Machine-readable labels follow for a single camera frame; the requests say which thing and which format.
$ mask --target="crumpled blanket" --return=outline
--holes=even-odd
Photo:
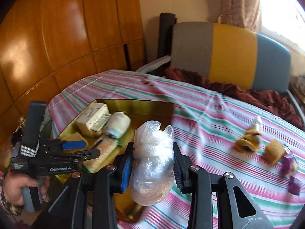
[[[241,89],[234,84],[211,83],[206,77],[196,72],[177,69],[172,66],[167,67],[164,72],[168,79],[200,86],[249,103],[282,118],[301,130],[303,129],[300,117],[295,113],[287,98],[280,96],[274,90],[254,91],[252,89]]]

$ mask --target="pink striped fabric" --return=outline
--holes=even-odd
[[[207,171],[234,173],[252,195],[275,228],[289,228],[305,203],[305,187],[300,196],[287,192],[288,179],[279,175],[281,163],[266,163],[264,147],[272,139],[288,144],[299,164],[296,177],[305,181],[305,133],[264,110],[186,83],[111,70],[75,82],[48,106],[57,136],[93,100],[122,98],[175,103],[172,120],[175,141],[183,154]],[[263,120],[263,145],[258,154],[248,156],[234,149],[252,119]],[[213,195],[213,228],[218,227],[216,196]],[[145,208],[135,224],[118,222],[119,228],[187,228],[190,195],[176,186],[159,204]]]

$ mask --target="purple object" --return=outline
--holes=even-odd
[[[299,196],[301,190],[301,181],[293,176],[290,176],[290,180],[288,183],[288,192],[294,195]]]
[[[288,153],[285,154],[282,157],[282,169],[281,169],[281,176],[285,176],[288,174],[290,171],[293,170],[293,161],[294,161],[294,156],[293,153]]]

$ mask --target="yellow sponge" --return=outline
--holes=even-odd
[[[285,153],[285,149],[276,139],[272,140],[265,148],[265,158],[271,165],[275,165]]]

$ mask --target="hand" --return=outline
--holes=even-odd
[[[7,202],[22,206],[23,197],[21,193],[21,188],[23,187],[37,187],[39,185],[38,181],[34,178],[29,177],[27,174],[22,173],[12,173],[8,172],[4,178],[3,192],[4,197]],[[50,177],[46,176],[43,180],[43,185],[40,187],[40,193],[42,198],[45,199],[47,195],[48,188],[50,186]]]

